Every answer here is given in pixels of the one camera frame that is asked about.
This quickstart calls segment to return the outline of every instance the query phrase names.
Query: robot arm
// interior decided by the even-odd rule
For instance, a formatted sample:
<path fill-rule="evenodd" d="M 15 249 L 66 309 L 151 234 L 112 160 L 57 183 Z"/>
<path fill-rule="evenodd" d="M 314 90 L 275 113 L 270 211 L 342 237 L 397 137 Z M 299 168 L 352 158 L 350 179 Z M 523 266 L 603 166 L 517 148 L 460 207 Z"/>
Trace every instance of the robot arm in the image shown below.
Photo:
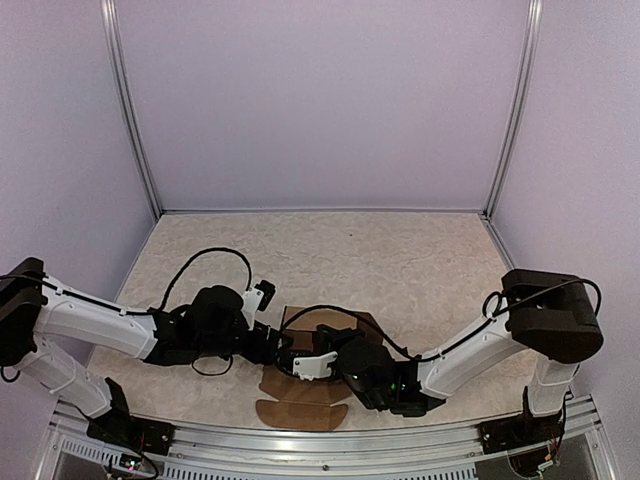
<path fill-rule="evenodd" d="M 201 356 L 243 355 L 273 362 L 279 335 L 255 320 L 275 293 L 262 281 L 242 296 L 224 287 L 202 289 L 178 312 L 130 309 L 77 291 L 47 276 L 29 258 L 0 282 L 0 365 L 12 366 L 76 406 L 91 419 L 88 434 L 166 454 L 173 426 L 129 414 L 113 380 L 87 371 L 50 334 L 83 340 L 156 365 L 190 364 Z"/>
<path fill-rule="evenodd" d="M 327 351 L 318 352 L 319 356 L 296 358 L 298 365 L 292 373 L 307 379 L 339 376 L 366 408 L 421 416 L 442 405 L 470 379 L 530 348 L 539 356 L 524 392 L 523 409 L 529 423 L 530 419 L 546 419 L 553 427 L 578 364 L 603 343 L 584 287 L 592 282 L 512 270 L 502 283 L 503 291 L 489 297 L 478 319 L 422 357 L 396 361 L 385 347 L 353 332 L 349 342 L 335 349 L 329 342 Z M 335 362 L 324 365 L 329 354 Z"/>

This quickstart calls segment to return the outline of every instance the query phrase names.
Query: black mounting bracket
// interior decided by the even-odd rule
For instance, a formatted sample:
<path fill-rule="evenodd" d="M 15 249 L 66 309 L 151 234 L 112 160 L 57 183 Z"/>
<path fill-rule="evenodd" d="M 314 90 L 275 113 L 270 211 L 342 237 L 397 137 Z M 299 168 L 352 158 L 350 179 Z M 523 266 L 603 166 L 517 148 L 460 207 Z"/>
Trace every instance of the black mounting bracket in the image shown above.
<path fill-rule="evenodd" d="M 40 285 L 44 263 L 27 258 L 7 277 L 0 281 L 0 365 L 12 367 L 36 351 L 33 328 L 42 306 L 47 304 Z"/>
<path fill-rule="evenodd" d="M 166 456 L 176 429 L 170 423 L 129 414 L 129 407 L 120 385 L 106 379 L 111 391 L 111 410 L 91 419 L 87 436 L 134 452 L 148 452 Z"/>
<path fill-rule="evenodd" d="M 504 452 L 560 438 L 564 433 L 562 412 L 547 417 L 534 417 L 529 409 L 527 389 L 523 393 L 523 412 L 512 417 L 489 420 L 478 425 L 482 451 Z"/>

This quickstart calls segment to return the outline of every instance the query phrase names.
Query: metal frame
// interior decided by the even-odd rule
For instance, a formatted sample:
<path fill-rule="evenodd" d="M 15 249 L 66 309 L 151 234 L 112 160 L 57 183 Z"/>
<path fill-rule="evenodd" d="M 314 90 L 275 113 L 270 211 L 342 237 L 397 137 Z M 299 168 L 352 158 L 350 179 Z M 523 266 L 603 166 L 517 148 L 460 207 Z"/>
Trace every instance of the metal frame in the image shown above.
<path fill-rule="evenodd" d="M 118 17 L 116 11 L 115 0 L 100 0 L 102 8 L 102 16 L 109 49 L 109 56 L 113 69 L 117 93 L 122 108 L 123 118 L 131 147 L 136 162 L 136 167 L 142 181 L 149 208 L 156 221 L 164 213 L 172 214 L 197 214 L 197 213 L 243 213 L 243 212 L 264 212 L 264 211 L 423 211 L 423 212 L 442 212 L 442 213 L 480 213 L 477 209 L 413 209 L 413 208 L 308 208 L 308 209 L 171 209 L 165 210 L 153 180 L 153 174 L 149 166 L 147 156 L 142 143 L 138 122 L 136 119 L 131 91 L 129 88 L 126 72 L 126 64 L 122 43 L 120 40 L 120 31 L 118 27 Z M 527 18 L 527 26 L 524 36 L 524 44 L 520 65 L 518 69 L 518 77 L 516 81 L 516 89 L 511 105 L 509 120 L 507 123 L 507 131 L 502 143 L 498 166 L 493 177 L 489 197 L 486 205 L 481 213 L 487 219 L 489 226 L 493 214 L 495 213 L 500 194 L 504 187 L 507 170 L 513 154 L 513 149 L 518 136 L 522 114 L 524 112 L 526 96 L 529 88 L 529 80 L 533 69 L 535 51 L 538 44 L 538 33 L 540 29 L 540 21 L 542 14 L 542 0 L 529 0 L 529 12 Z"/>
<path fill-rule="evenodd" d="M 138 121 L 133 108 L 131 91 L 127 81 L 124 54 L 122 52 L 122 43 L 120 41 L 115 1 L 100 0 L 100 6 L 102 8 L 102 20 L 104 22 L 105 34 L 107 37 L 107 46 L 109 50 L 109 57 L 111 59 L 111 68 L 113 69 L 113 78 L 115 80 L 116 90 L 120 100 L 120 107 L 122 109 L 122 117 L 124 118 L 129 141 L 131 142 L 133 158 L 135 159 L 140 180 L 142 181 L 147 203 L 149 204 L 153 218 L 157 222 L 164 211 L 162 209 L 162 203 L 160 202 L 158 190 L 153 181 L 153 175 L 144 151 L 142 138 L 140 137 L 140 129 L 138 128 Z"/>
<path fill-rule="evenodd" d="M 618 465 L 613 456 L 613 450 L 609 443 L 609 438 L 604 430 L 600 427 L 585 434 L 589 453 L 593 459 L 593 465 L 596 469 L 598 479 L 602 480 L 620 480 L 622 475 L 618 470 Z"/>
<path fill-rule="evenodd" d="M 477 208 L 451 208 L 451 209 L 439 209 L 439 208 L 350 208 L 350 207 L 307 207 L 307 208 L 220 208 L 220 209 L 169 209 L 164 213 L 167 215 L 206 215 L 214 213 L 302 213 L 302 212 L 315 212 L 315 213 L 332 213 L 332 212 L 382 212 L 382 213 L 467 213 L 467 214 L 481 214 L 482 212 Z"/>
<path fill-rule="evenodd" d="M 484 225 L 484 228 L 487 230 L 489 237 L 493 241 L 493 245 L 496 247 L 496 250 L 498 251 L 498 255 L 500 255 L 500 258 L 502 259 L 502 262 L 504 263 L 505 267 L 507 267 L 507 269 L 509 270 L 513 270 L 514 268 L 516 268 L 515 262 L 513 261 L 513 257 L 507 250 L 507 246 L 505 245 L 504 241 L 502 240 L 502 237 L 498 233 L 498 230 L 496 230 L 495 226 L 493 225 L 493 222 L 489 218 L 487 218 L 487 216 L 483 213 L 481 213 L 479 217 L 480 217 L 480 221 Z"/>
<path fill-rule="evenodd" d="M 542 0 L 529 0 L 529 16 L 527 19 L 527 28 L 525 31 L 524 45 L 522 56 L 520 58 L 520 68 L 518 71 L 518 80 L 516 83 L 515 95 L 511 105 L 511 113 L 509 114 L 509 123 L 507 124 L 507 132 L 502 142 L 500 151 L 500 160 L 493 178 L 489 198 L 484 208 L 484 215 L 491 223 L 493 214 L 496 211 L 500 194 L 504 187 L 504 182 L 509 169 L 509 163 L 513 155 L 513 149 L 518 137 L 518 130 L 524 112 L 527 92 L 529 90 L 529 80 L 533 70 L 533 61 L 535 58 L 536 47 L 538 45 L 538 33 L 540 31 L 540 21 L 542 17 Z"/>
<path fill-rule="evenodd" d="M 161 470 L 165 469 L 162 478 L 172 479 L 198 478 L 188 476 L 189 471 L 198 474 L 213 472 L 221 478 L 246 476 L 260 480 L 283 477 L 407 479 L 425 472 L 467 468 L 469 464 L 506 456 L 507 452 L 483 454 L 478 423 L 469 421 L 387 430 L 305 433 L 174 422 L 177 429 L 169 455 L 149 456 L 160 464 Z M 567 400 L 565 438 L 597 432 L 600 439 L 601 427 L 590 396 Z M 86 420 L 75 408 L 64 402 L 58 403 L 50 422 L 44 461 L 35 477 L 37 480 L 52 478 L 50 472 L 55 468 L 50 463 L 57 462 L 65 439 L 73 439 L 76 444 L 93 449 L 85 458 L 96 462 L 100 458 L 95 453 L 96 449 L 107 454 L 125 451 L 87 438 L 86 428 Z M 509 454 L 541 445 L 513 450 Z M 605 454 L 594 456 L 594 462 L 599 462 L 598 472 L 613 471 L 607 464 L 606 450 L 602 450 Z M 174 476 L 169 469 L 179 472 L 179 476 Z M 599 478 L 614 480 L 615 477 Z"/>

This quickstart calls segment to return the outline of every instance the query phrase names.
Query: metal corner post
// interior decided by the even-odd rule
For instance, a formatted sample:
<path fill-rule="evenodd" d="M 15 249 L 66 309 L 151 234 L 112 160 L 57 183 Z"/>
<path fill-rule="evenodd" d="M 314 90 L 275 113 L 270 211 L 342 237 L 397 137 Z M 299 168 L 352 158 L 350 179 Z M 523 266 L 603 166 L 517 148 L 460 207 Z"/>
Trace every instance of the metal corner post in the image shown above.
<path fill-rule="evenodd" d="M 496 247 L 498 255 L 500 255 L 500 259 L 502 260 L 502 263 L 504 263 L 504 266 L 507 267 L 508 270 L 516 268 L 513 257 L 509 253 L 509 250 L 507 250 L 507 247 L 502 240 L 500 233 L 498 233 L 498 230 L 496 230 L 496 227 L 493 225 L 493 222 L 491 222 L 483 213 L 481 213 L 479 217 L 482 225 L 484 225 L 484 228 L 489 234 L 489 238 L 491 238 L 493 245 Z"/>
<path fill-rule="evenodd" d="M 151 168 L 147 161 L 144 146 L 142 145 L 142 138 L 140 137 L 140 130 L 138 128 L 138 122 L 136 120 L 133 102 L 131 100 L 131 91 L 127 82 L 127 70 L 125 67 L 124 54 L 122 52 L 122 44 L 120 41 L 120 32 L 118 29 L 115 0 L 100 0 L 100 6 L 102 9 L 102 20 L 104 22 L 109 57 L 111 59 L 111 68 L 113 69 L 116 91 L 118 93 L 118 98 L 120 99 L 122 116 L 127 128 L 127 134 L 129 136 L 129 141 L 131 142 L 131 149 L 133 150 L 133 157 L 136 162 L 138 173 L 140 174 L 140 180 L 142 181 L 145 196 L 147 198 L 149 208 L 151 209 L 151 213 L 157 222 L 164 211 L 160 202 L 160 197 L 158 196 L 158 190 L 153 181 L 153 175 L 151 174 Z"/>
<path fill-rule="evenodd" d="M 522 56 L 520 58 L 520 68 L 518 70 L 515 95 L 511 105 L 507 131 L 502 142 L 500 160 L 493 177 L 491 191 L 484 209 L 484 216 L 489 223 L 491 223 L 493 214 L 496 211 L 498 200 L 500 199 L 500 194 L 502 193 L 507 176 L 507 170 L 509 169 L 509 163 L 511 162 L 511 157 L 513 155 L 513 149 L 518 137 L 518 130 L 520 128 L 522 114 L 525 109 L 527 92 L 529 90 L 529 81 L 533 70 L 536 47 L 538 45 L 541 17 L 542 0 L 529 0 L 529 16 L 527 18 L 527 27 L 522 48 Z"/>

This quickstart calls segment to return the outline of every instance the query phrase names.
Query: brown cardboard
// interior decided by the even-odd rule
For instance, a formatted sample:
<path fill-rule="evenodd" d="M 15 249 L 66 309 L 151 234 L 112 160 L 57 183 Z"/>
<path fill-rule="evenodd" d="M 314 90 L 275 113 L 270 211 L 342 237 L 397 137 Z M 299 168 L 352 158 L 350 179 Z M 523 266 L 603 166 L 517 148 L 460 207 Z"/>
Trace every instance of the brown cardboard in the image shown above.
<path fill-rule="evenodd" d="M 302 310 L 301 307 L 285 307 L 283 321 L 287 321 L 300 310 Z M 376 323 L 371 314 L 357 313 Z M 311 332 L 321 324 L 336 329 L 359 328 L 365 332 L 365 338 L 368 341 L 382 344 L 382 337 L 371 327 L 353 317 L 332 310 L 316 310 L 308 313 L 300 317 L 285 333 L 293 337 L 293 348 L 311 351 Z M 263 369 L 260 390 L 277 400 L 256 402 L 258 417 L 270 427 L 329 432 L 340 426 L 349 411 L 347 405 L 338 404 L 351 395 L 349 387 L 340 381 L 299 380 L 282 374 L 274 366 L 269 366 Z"/>

